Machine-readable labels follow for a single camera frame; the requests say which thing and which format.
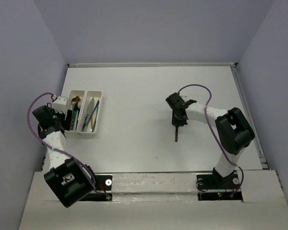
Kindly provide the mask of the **copper metal spoon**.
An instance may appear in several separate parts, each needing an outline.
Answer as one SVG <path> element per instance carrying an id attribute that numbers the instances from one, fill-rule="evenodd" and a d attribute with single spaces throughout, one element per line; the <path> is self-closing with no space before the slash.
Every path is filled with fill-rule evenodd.
<path id="1" fill-rule="evenodd" d="M 79 104 L 81 106 L 81 98 L 79 96 L 75 96 L 71 100 L 71 105 L 76 105 Z"/>

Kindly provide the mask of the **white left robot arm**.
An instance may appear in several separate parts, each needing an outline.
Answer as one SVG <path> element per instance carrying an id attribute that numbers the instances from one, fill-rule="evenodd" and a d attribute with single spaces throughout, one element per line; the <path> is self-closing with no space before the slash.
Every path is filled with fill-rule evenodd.
<path id="1" fill-rule="evenodd" d="M 70 207 L 96 188 L 90 166 L 64 150 L 65 130 L 51 107 L 43 105 L 32 112 L 38 121 L 36 136 L 47 147 L 50 167 L 44 179 L 58 200 Z"/>

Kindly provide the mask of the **white right container tray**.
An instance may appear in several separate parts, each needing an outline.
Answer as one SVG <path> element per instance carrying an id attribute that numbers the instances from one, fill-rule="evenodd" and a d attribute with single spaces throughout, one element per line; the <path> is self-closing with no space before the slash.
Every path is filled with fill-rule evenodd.
<path id="1" fill-rule="evenodd" d="M 95 136 L 97 134 L 101 118 L 102 96 L 103 93 L 101 91 L 85 92 L 76 128 L 78 134 L 87 136 Z"/>

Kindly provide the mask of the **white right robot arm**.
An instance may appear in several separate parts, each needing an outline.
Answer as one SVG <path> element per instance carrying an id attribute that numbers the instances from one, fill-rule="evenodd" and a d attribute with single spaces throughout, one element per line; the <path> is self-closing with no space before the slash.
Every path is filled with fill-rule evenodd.
<path id="1" fill-rule="evenodd" d="M 166 98 L 172 110 L 171 123 L 175 127 L 175 141 L 178 129 L 188 124 L 188 120 L 207 124 L 218 146 L 221 156 L 213 168 L 211 182 L 217 188 L 224 187 L 232 177 L 241 153 L 255 138 L 246 117 L 239 108 L 216 109 L 200 104 L 196 100 L 183 100 L 175 92 Z"/>

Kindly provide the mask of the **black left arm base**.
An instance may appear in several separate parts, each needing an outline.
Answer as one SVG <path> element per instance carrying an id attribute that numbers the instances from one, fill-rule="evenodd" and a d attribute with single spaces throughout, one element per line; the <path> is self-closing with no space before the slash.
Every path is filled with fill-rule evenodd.
<path id="1" fill-rule="evenodd" d="M 96 173 L 96 188 L 81 201 L 110 202 L 112 201 L 113 174 Z"/>

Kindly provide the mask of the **orange plastic knife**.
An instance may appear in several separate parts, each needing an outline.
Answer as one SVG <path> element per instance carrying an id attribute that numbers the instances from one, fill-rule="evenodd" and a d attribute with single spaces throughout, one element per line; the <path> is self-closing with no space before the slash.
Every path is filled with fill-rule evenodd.
<path id="1" fill-rule="evenodd" d="M 93 132 L 93 130 L 94 130 L 94 123 L 95 123 L 95 115 L 92 115 L 91 123 L 90 123 L 90 127 L 91 127 L 90 131 L 91 132 Z"/>

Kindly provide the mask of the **knife with pink handle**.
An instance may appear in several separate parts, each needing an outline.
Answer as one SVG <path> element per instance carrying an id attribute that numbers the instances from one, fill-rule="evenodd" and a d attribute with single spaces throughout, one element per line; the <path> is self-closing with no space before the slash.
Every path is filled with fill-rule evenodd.
<path id="1" fill-rule="evenodd" d="M 95 99 L 94 99 L 94 97 L 93 97 L 93 98 L 91 99 L 91 101 L 90 101 L 90 103 L 89 103 L 89 105 L 88 105 L 87 111 L 86 111 L 86 113 L 89 114 L 90 116 L 91 116 L 91 113 L 92 113 L 92 111 L 93 111 L 94 106 L 95 106 Z"/>

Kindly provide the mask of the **silver spoon teal handle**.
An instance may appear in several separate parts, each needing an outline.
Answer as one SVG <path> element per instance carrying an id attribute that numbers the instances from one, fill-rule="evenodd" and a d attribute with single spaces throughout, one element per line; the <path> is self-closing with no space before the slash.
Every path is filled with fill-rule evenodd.
<path id="1" fill-rule="evenodd" d="M 70 125 L 70 131 L 74 130 L 74 125 L 75 125 L 75 122 L 76 122 L 76 116 L 77 116 L 77 110 L 73 109 L 72 118 L 71 118 L 71 125 Z"/>

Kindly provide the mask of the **beige plastic spoon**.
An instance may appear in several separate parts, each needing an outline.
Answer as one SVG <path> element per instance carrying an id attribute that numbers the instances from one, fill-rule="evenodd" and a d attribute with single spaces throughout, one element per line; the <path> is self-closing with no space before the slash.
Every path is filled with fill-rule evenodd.
<path id="1" fill-rule="evenodd" d="M 78 107 L 79 109 L 81 109 L 81 107 L 82 107 L 82 101 L 79 101 L 79 102 L 77 103 L 77 107 Z"/>

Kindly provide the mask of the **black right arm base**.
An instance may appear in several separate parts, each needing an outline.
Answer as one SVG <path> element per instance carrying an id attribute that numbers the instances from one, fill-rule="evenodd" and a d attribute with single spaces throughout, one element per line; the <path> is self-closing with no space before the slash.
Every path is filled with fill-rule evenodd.
<path id="1" fill-rule="evenodd" d="M 198 174 L 195 186 L 199 201 L 243 200 L 240 180 L 235 170 L 226 177 L 221 177 L 216 170 L 212 173 Z"/>

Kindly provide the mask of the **knife with teal handle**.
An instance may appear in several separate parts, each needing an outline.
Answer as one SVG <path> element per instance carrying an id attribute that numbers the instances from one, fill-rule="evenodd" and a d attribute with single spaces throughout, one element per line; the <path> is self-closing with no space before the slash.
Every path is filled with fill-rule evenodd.
<path id="1" fill-rule="evenodd" d="M 89 117 L 90 117 L 89 114 L 85 115 L 85 119 L 84 119 L 84 123 L 83 123 L 83 127 L 82 128 L 86 128 Z"/>

